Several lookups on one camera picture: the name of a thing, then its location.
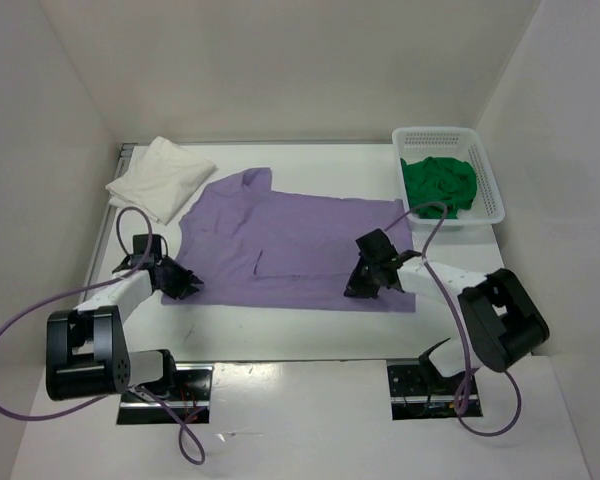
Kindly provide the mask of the white t shirt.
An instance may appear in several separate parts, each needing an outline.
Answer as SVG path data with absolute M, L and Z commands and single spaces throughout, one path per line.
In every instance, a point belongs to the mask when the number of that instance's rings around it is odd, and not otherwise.
M 216 169 L 210 160 L 158 136 L 106 186 L 109 204 L 135 206 L 166 225 Z

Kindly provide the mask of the purple t shirt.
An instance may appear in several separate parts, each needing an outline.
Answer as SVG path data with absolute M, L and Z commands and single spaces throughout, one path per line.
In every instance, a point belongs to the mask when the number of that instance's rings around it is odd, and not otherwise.
M 207 184 L 179 222 L 176 260 L 203 285 L 186 305 L 412 313 L 410 293 L 345 296 L 359 237 L 387 228 L 393 245 L 413 246 L 401 200 L 367 200 L 273 190 L 268 168 Z

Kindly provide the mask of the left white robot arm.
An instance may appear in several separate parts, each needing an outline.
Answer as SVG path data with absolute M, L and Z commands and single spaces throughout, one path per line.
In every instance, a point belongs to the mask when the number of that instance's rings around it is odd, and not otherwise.
M 113 283 L 72 310 L 56 311 L 46 325 L 46 391 L 54 401 L 122 394 L 145 388 L 160 400 L 180 385 L 167 349 L 131 352 L 123 324 L 156 291 L 176 301 L 204 282 L 166 253 L 158 234 L 133 237 L 133 250 L 114 269 Z

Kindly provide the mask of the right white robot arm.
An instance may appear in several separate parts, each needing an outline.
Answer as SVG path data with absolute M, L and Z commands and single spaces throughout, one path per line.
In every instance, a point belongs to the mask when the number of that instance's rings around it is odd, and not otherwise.
M 450 307 L 458 336 L 419 358 L 419 382 L 430 393 L 444 391 L 462 372 L 485 367 L 505 373 L 549 339 L 548 324 L 508 269 L 477 273 L 427 260 L 413 250 L 398 252 L 380 229 L 356 244 L 359 259 L 345 296 L 376 299 L 386 288 Z

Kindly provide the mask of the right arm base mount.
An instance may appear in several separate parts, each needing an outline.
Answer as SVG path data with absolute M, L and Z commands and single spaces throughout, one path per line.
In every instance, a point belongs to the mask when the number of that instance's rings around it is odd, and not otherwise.
M 388 361 L 392 419 L 424 420 L 456 417 L 454 395 L 464 374 L 441 377 L 427 371 L 417 359 Z

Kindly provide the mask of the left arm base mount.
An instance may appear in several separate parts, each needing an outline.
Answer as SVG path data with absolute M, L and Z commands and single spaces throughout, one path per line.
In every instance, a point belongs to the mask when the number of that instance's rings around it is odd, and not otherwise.
M 211 364 L 177 363 L 172 388 L 153 390 L 169 408 L 188 424 L 208 424 L 213 380 Z M 136 392 L 124 393 L 120 398 L 116 424 L 166 425 L 175 421 L 151 397 Z

